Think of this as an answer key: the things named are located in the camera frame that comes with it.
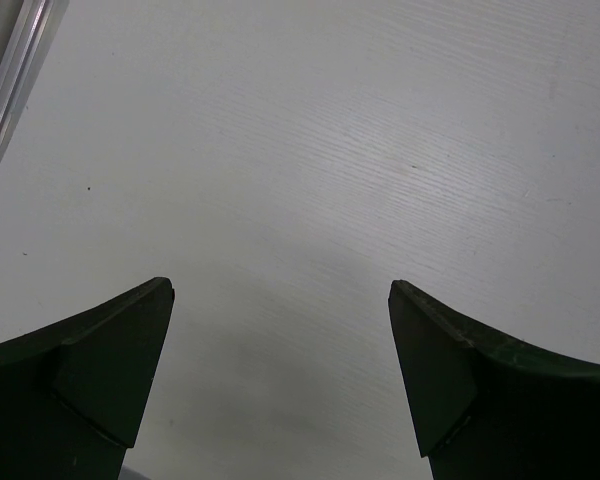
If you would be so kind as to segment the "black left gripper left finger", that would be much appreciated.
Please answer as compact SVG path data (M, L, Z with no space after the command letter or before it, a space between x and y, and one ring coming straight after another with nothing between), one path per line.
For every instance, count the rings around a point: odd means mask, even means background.
M116 479L136 443L174 305L153 278L0 343L0 479Z

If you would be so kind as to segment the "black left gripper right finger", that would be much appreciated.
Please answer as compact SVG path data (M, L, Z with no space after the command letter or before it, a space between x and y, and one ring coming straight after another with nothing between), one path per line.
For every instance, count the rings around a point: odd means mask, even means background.
M420 455L437 479L600 479L600 365L396 280L388 299Z

